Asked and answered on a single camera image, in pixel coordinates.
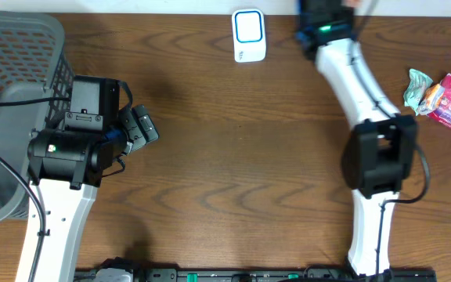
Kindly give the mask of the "green white snack packet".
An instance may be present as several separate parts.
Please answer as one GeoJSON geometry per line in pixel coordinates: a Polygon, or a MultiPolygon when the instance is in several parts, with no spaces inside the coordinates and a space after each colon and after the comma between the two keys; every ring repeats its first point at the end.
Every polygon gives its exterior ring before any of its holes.
{"type": "Polygon", "coordinates": [[[410,107],[415,115],[418,115],[418,107],[426,90],[432,85],[433,80],[425,73],[410,68],[410,83],[403,94],[404,106],[410,107]]]}

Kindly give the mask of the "small orange box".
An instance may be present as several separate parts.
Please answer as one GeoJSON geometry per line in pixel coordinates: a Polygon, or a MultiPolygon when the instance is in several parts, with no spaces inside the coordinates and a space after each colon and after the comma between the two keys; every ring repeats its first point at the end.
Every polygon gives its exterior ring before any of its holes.
{"type": "Polygon", "coordinates": [[[426,90],[424,98],[420,101],[417,112],[421,115],[427,115],[436,110],[444,94],[445,88],[436,84],[426,90]]]}

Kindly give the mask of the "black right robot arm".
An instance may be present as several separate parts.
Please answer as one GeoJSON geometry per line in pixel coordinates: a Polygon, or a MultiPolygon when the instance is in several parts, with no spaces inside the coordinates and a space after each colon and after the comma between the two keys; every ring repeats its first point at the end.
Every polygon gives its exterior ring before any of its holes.
{"type": "Polygon", "coordinates": [[[341,1],[299,1],[297,40],[327,80],[349,128],[341,170],[354,204],[347,261],[359,279],[392,277],[388,242],[402,182],[410,175],[417,124],[403,116],[372,75],[355,29],[352,7],[341,1]]]}

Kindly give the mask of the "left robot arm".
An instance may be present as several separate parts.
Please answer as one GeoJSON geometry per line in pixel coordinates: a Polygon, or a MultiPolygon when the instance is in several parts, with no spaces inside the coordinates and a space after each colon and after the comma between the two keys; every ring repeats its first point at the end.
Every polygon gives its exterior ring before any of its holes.
{"type": "Polygon", "coordinates": [[[74,77],[62,128],[46,128],[27,147],[29,214],[18,281],[71,281],[88,214],[105,170],[157,140],[128,84],[74,77]]]}

